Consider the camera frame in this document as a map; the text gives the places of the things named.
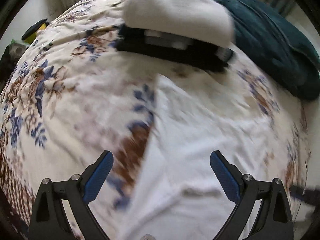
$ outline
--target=folded blanket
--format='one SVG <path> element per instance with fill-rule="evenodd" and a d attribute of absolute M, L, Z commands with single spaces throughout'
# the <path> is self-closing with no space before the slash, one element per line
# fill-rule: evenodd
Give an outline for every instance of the folded blanket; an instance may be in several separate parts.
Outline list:
<path fill-rule="evenodd" d="M 217 91 L 203 85 L 210 80 L 214 82 L 206 73 L 198 73 L 179 84 L 192 85 L 192 90 L 204 95 L 201 102 L 210 105 L 217 102 Z M 226 91 L 226 102 L 229 96 Z M 264 158 L 276 145 L 270 120 L 265 116 L 241 118 L 240 112 L 234 113 L 236 121 L 222 118 L 219 111 L 211 112 L 198 98 L 160 75 L 156 104 L 145 161 L 117 239 L 139 240 L 145 234 L 157 240 L 213 239 L 235 205 L 210 167 L 210 154 L 220 150 L 242 173 L 265 180 Z M 218 109 L 229 110 L 222 106 L 223 101 L 219 104 Z M 258 209 L 256 206 L 243 236 L 248 235 Z"/>
<path fill-rule="evenodd" d="M 233 40 L 232 18 L 212 0 L 127 0 L 123 19 L 132 28 L 177 34 L 223 48 Z"/>
<path fill-rule="evenodd" d="M 119 31 L 119 36 L 122 36 L 123 39 L 116 40 L 116 49 L 188 64 L 212 72 L 223 72 L 224 68 L 228 67 L 226 61 L 233 54 L 231 49 L 226 49 L 224 60 L 221 60 L 217 54 L 220 54 L 222 48 L 199 40 L 192 40 L 192 45 L 188 45 L 187 49 L 146 44 L 144 31 L 123 25 Z"/>
<path fill-rule="evenodd" d="M 258 67 L 298 98 L 313 100 L 319 96 L 319 57 L 296 27 L 257 0 L 214 1 L 230 11 L 236 45 Z"/>

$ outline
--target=white towel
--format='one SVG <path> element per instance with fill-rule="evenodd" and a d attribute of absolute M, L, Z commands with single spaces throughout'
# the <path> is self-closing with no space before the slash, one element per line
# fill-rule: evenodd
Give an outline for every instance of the white towel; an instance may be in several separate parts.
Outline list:
<path fill-rule="evenodd" d="M 131 28 L 172 33 L 223 48 L 233 41 L 232 18 L 213 0 L 127 0 L 123 19 Z"/>
<path fill-rule="evenodd" d="M 117 239 L 139 240 L 145 234 L 156 240 L 213 239 L 235 205 L 210 167 L 210 154 L 220 150 L 242 173 L 265 180 L 261 167 L 274 143 L 270 120 L 222 118 L 164 76 L 158 78 L 156 103 L 146 159 Z M 253 222 L 251 217 L 244 236 Z"/>

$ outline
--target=silver bolt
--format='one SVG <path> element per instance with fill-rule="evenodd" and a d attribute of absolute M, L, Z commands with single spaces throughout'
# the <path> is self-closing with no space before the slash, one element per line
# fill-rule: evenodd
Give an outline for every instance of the silver bolt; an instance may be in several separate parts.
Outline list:
<path fill-rule="evenodd" d="M 276 184 L 281 184 L 281 179 L 275 178 L 275 182 L 276 182 Z"/>
<path fill-rule="evenodd" d="M 78 179 L 80 179 L 80 175 L 79 174 L 73 174 L 71 179 L 72 180 L 78 180 Z"/>
<path fill-rule="evenodd" d="M 247 180 L 247 181 L 252 180 L 252 176 L 251 176 L 250 174 L 244 174 L 244 175 L 243 175 L 243 178 L 244 178 L 245 180 Z"/>
<path fill-rule="evenodd" d="M 45 178 L 45 179 L 42 181 L 42 184 L 48 184 L 48 183 L 49 183 L 49 181 L 50 181 L 50 179 Z"/>

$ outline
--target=bed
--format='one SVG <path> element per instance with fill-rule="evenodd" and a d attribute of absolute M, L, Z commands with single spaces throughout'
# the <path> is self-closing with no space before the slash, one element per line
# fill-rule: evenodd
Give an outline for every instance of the bed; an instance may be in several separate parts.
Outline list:
<path fill-rule="evenodd" d="M 44 178 L 61 181 L 110 150 L 116 161 L 90 208 L 111 239 L 126 213 L 154 122 L 157 74 L 188 79 L 199 69 L 117 52 L 125 0 L 82 0 L 55 19 L 28 48 L 1 94 L 1 206 L 28 238 L 32 203 Z M 307 125 L 301 101 L 263 73 L 241 50 L 211 78 L 268 117 L 279 147 L 268 152 L 268 180 L 305 185 Z M 293 219 L 300 203 L 289 199 Z M 67 216 L 81 239 L 70 208 Z"/>

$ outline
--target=blue rubber pad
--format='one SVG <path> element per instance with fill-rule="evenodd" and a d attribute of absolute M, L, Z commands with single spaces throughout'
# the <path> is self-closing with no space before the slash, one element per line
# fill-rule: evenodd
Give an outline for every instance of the blue rubber pad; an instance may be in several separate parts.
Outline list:
<path fill-rule="evenodd" d="M 111 168 L 113 166 L 113 155 L 109 152 L 103 160 L 100 162 L 99 166 L 95 169 L 92 176 L 85 184 L 83 201 L 86 204 L 96 199 L 103 182 L 106 180 Z"/>
<path fill-rule="evenodd" d="M 238 204 L 240 201 L 239 185 L 215 152 L 211 153 L 210 165 L 227 198 Z"/>

